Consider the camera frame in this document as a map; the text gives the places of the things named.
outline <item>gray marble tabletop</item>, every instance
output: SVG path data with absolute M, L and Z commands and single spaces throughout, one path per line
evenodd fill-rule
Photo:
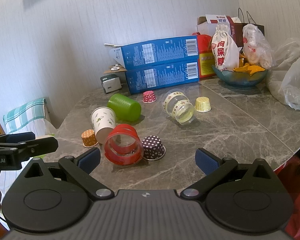
M 78 156 L 85 152 L 81 134 L 92 128 L 90 115 L 94 109 L 106 106 L 114 93 L 127 95 L 141 104 L 140 120 L 129 123 L 135 127 L 140 139 L 157 135 L 166 147 L 162 159 L 142 160 L 130 167 L 117 166 L 102 154 L 101 163 L 91 176 L 114 191 L 182 190 L 204 176 L 194 161 L 199 147 L 220 158 L 233 157 L 239 163 L 264 158 L 273 169 L 300 148 L 300 111 L 279 103 L 264 84 L 239 89 L 214 77 L 173 88 L 182 89 L 193 104 L 197 97 L 208 97 L 212 109 L 197 113 L 197 120 L 183 126 L 165 114 L 160 106 L 162 95 L 171 87 L 155 90 L 158 100 L 150 104 L 142 102 L 142 94 L 130 95 L 126 88 L 110 94 L 105 94 L 102 89 L 95 90 L 70 111 L 56 134 L 58 150 L 46 155 L 44 160 L 55 162 L 63 156 Z

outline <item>blue glass bowl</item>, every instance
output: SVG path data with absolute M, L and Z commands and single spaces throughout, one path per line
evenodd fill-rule
M 235 71 L 220 71 L 215 66 L 212 66 L 213 71 L 217 74 L 218 78 L 227 84 L 234 87 L 253 87 L 259 84 L 267 75 L 268 70 L 259 71 L 250 76 L 248 73 L 235 72 Z

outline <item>green plaid fabric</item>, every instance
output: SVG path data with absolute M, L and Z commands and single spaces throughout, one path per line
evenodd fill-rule
M 25 127 L 33 120 L 45 118 L 45 103 L 46 100 L 44 98 L 40 98 L 15 108 L 4 115 L 3 122 L 7 128 L 7 133 L 14 133 Z

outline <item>blue box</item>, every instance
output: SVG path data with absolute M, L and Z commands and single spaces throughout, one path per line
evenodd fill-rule
M 131 94 L 199 81 L 198 60 L 148 66 L 125 74 Z
M 109 55 L 126 70 L 199 59 L 197 36 L 129 44 L 110 50 Z

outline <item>blue gripper pad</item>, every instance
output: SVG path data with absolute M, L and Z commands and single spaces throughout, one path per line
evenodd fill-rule
M 34 139 L 35 139 L 35 134 L 33 132 L 16 133 L 16 134 L 7 135 L 6 143 L 19 143 L 19 142 L 31 141 Z
M 82 157 L 79 157 L 77 166 L 87 174 L 90 174 L 100 164 L 101 153 L 99 148 L 93 147 L 86 151 Z
M 217 168 L 220 167 L 220 163 L 218 159 L 219 159 L 218 157 L 216 157 L 215 159 L 210 157 L 208 154 L 201 151 L 200 149 L 197 149 L 197 151 L 195 152 L 195 164 L 206 175 L 213 173 Z

